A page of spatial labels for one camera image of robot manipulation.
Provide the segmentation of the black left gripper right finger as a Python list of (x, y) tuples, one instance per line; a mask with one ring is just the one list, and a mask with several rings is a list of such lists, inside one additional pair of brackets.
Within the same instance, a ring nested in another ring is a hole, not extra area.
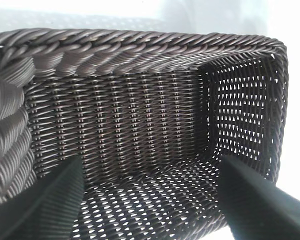
[(300, 240), (300, 200), (234, 156), (220, 158), (217, 194), (236, 240)]

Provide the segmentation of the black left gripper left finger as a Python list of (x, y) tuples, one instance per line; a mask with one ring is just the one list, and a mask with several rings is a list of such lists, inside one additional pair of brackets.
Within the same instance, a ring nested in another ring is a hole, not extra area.
[(67, 158), (0, 205), (0, 240), (67, 240), (84, 196), (82, 160)]

